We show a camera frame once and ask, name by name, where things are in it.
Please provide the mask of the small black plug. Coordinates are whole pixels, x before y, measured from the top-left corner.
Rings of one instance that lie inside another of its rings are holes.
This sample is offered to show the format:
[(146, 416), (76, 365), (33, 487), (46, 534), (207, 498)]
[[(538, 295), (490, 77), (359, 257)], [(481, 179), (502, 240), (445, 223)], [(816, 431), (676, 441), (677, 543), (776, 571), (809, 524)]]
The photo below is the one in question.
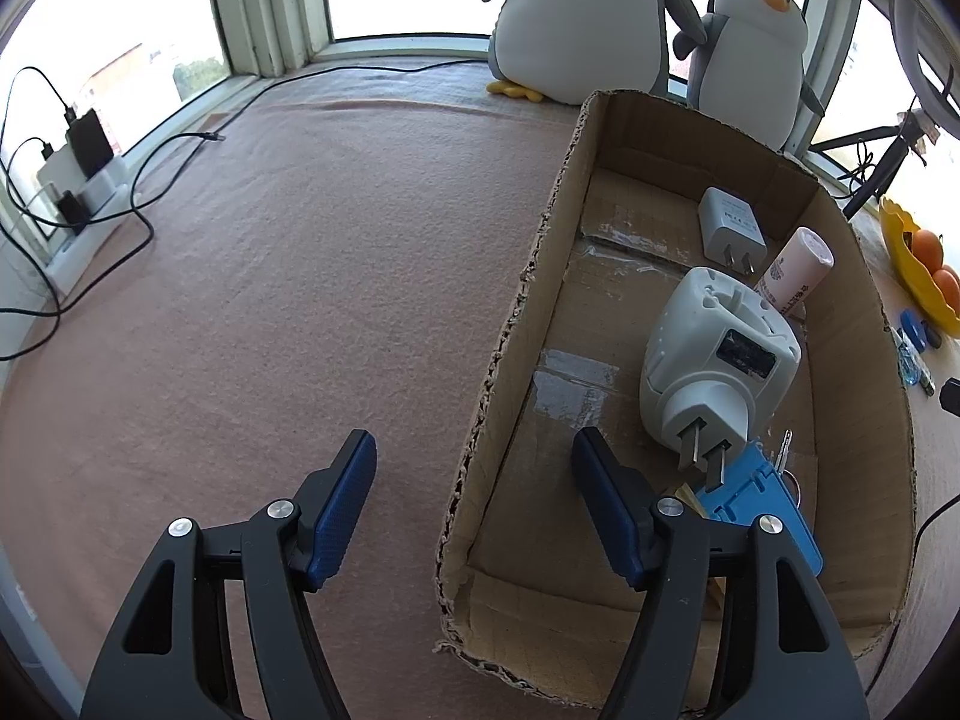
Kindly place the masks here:
[(85, 202), (78, 199), (75, 193), (70, 192), (70, 190), (65, 190), (55, 204), (57, 205), (60, 216), (64, 218), (68, 229), (70, 229), (75, 236), (82, 234), (83, 229), (85, 229), (91, 221), (91, 215), (86, 208)]

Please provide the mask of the black power adapter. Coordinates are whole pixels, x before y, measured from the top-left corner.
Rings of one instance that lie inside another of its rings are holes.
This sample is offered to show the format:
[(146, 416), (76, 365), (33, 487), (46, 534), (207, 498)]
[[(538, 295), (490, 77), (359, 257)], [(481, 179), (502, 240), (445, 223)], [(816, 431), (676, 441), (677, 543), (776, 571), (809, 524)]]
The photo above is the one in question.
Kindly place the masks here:
[(114, 148), (106, 137), (98, 112), (88, 110), (78, 115), (73, 107), (65, 110), (67, 138), (73, 158), (87, 179), (96, 176), (104, 166), (114, 160)]

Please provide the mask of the white charger block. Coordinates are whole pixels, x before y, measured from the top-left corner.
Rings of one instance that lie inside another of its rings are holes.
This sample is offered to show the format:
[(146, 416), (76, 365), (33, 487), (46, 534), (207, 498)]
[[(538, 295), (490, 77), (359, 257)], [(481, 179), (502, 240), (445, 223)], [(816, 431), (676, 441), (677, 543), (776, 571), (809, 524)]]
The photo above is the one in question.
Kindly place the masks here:
[(768, 254), (752, 207), (719, 187), (708, 187), (698, 205), (703, 255), (751, 277)]

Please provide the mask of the blue phone stand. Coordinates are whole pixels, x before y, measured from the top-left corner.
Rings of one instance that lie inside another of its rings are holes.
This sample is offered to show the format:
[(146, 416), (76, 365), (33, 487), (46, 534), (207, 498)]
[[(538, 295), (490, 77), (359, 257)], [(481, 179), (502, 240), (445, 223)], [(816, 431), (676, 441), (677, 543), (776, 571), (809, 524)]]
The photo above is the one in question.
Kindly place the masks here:
[(748, 527), (755, 518), (774, 515), (793, 537), (800, 554), (818, 577), (823, 571), (823, 556), (809, 523), (775, 468), (756, 442), (748, 444), (726, 468), (724, 484), (714, 491), (700, 488), (697, 499), (709, 518), (718, 522)]

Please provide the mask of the patterned white lighter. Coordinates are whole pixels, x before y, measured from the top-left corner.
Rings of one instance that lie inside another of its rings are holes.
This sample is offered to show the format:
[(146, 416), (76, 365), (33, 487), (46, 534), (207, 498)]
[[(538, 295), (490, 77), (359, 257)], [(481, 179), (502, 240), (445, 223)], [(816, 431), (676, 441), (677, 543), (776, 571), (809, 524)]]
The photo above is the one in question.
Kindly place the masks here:
[(923, 388), (924, 395), (926, 397), (934, 397), (937, 388), (935, 388), (935, 382), (932, 378), (931, 372), (929, 369), (924, 366), (919, 366), (919, 385)]

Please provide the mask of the orange fruit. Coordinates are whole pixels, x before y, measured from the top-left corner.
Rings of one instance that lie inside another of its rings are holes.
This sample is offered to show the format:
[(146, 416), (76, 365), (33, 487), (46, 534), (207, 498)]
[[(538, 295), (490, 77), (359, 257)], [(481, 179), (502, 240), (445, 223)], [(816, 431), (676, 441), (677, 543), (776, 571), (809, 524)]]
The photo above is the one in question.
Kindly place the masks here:
[(913, 257), (924, 265), (929, 273), (935, 273), (944, 265), (942, 241), (929, 229), (916, 229), (910, 236), (910, 250)]
[(960, 314), (960, 283), (957, 275), (948, 266), (942, 266), (931, 273), (931, 278), (946, 304), (958, 316)]

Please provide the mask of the small black cylinder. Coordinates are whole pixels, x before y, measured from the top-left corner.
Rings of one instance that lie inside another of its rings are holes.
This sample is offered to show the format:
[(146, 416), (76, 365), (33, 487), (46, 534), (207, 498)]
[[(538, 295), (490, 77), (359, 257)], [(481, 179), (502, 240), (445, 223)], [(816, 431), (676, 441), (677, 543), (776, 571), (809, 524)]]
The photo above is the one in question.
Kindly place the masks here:
[(960, 416), (960, 380), (949, 377), (942, 383), (939, 392), (939, 405), (942, 410), (953, 416)]

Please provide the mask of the pink blanket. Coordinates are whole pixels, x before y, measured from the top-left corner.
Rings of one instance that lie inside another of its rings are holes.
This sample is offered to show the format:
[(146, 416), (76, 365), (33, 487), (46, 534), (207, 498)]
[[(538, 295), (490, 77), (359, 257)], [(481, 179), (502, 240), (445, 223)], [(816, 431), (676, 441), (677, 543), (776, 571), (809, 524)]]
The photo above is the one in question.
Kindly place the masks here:
[(958, 422), (908, 390), (869, 216), (664, 99), (493, 98), (477, 67), (270, 89), (104, 255), (121, 270), (2, 395), (2, 543), (88, 678), (173, 518), (242, 520), (376, 438), (343, 569), (311, 601), (358, 718), (589, 718), (638, 600), (569, 479), (576, 427), (667, 486), (638, 415), (647, 326), (700, 260), (710, 185), (835, 252), (805, 306), (793, 436), (823, 590), (885, 715), (958, 610)]

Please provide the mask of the blue round tape measure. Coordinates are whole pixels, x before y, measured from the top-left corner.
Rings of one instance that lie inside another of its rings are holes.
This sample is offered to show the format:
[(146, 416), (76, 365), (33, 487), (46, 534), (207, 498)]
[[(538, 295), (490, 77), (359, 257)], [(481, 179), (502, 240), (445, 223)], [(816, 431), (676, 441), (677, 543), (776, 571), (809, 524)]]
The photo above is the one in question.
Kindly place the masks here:
[(901, 310), (900, 328), (920, 355), (928, 349), (928, 339), (926, 338), (924, 323), (913, 309)]

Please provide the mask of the small plush penguin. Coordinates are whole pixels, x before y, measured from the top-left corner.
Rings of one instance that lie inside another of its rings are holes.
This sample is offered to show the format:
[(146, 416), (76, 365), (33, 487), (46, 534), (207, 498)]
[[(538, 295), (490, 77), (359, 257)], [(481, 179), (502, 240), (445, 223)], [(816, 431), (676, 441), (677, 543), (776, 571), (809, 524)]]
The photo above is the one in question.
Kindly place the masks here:
[(672, 41), (688, 64), (686, 102), (779, 151), (797, 111), (825, 112), (805, 80), (809, 30), (794, 0), (708, 0), (701, 18), (706, 41), (686, 32)]

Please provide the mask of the pink white tube bottle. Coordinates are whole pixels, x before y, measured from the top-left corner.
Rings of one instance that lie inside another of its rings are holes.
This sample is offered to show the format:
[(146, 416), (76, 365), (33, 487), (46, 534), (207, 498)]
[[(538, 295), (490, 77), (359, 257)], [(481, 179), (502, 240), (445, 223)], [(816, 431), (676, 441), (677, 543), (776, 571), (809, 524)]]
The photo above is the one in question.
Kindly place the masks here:
[(755, 291), (780, 314), (789, 314), (822, 283), (835, 265), (828, 244), (810, 227), (799, 226), (771, 260)]

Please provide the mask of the yellow fruit bowl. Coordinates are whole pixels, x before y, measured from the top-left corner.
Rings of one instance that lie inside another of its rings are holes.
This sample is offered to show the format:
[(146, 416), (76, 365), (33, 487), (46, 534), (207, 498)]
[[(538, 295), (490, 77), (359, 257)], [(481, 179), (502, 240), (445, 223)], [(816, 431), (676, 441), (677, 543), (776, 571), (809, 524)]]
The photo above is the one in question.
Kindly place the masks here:
[(880, 200), (878, 217), (895, 275), (913, 296), (919, 309), (923, 310), (942, 332), (957, 338), (960, 335), (957, 312), (947, 304), (931, 273), (913, 255), (905, 241), (907, 234), (918, 231), (918, 224), (907, 210), (903, 210), (898, 203), (890, 199)]

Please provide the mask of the brown cardboard box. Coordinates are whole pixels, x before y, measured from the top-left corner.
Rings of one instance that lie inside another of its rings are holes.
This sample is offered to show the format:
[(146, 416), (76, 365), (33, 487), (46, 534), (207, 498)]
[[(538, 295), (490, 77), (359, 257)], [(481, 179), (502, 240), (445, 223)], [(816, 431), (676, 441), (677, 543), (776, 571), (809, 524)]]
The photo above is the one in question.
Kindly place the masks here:
[(914, 431), (861, 245), (796, 161), (636, 91), (584, 103), (496, 342), (439, 535), (441, 649), (597, 707), (643, 597), (574, 486), (596, 427), (658, 494), (784, 452), (857, 663), (913, 568)]

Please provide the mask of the white round plug adapter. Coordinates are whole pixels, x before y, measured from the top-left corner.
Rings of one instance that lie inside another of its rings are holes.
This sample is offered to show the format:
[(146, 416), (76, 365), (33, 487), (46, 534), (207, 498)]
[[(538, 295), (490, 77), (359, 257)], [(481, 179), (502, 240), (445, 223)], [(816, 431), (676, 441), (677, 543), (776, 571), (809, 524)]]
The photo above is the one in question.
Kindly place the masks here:
[(647, 340), (643, 427), (679, 454), (679, 470), (697, 470), (714, 491), (724, 484), (727, 463), (768, 426), (800, 361), (796, 333), (757, 291), (695, 266)]

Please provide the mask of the white power strip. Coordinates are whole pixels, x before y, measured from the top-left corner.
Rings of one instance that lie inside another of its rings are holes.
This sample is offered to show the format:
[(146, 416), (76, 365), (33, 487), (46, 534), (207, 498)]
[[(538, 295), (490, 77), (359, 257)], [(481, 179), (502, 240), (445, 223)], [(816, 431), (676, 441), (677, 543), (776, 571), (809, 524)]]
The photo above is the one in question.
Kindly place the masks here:
[(86, 177), (70, 146), (64, 145), (44, 156), (37, 180), (70, 232), (64, 249), (47, 267), (53, 286), (66, 298), (119, 226), (121, 220), (111, 220), (110, 215), (119, 213), (128, 199), (130, 172), (124, 158), (114, 156), (93, 177)]

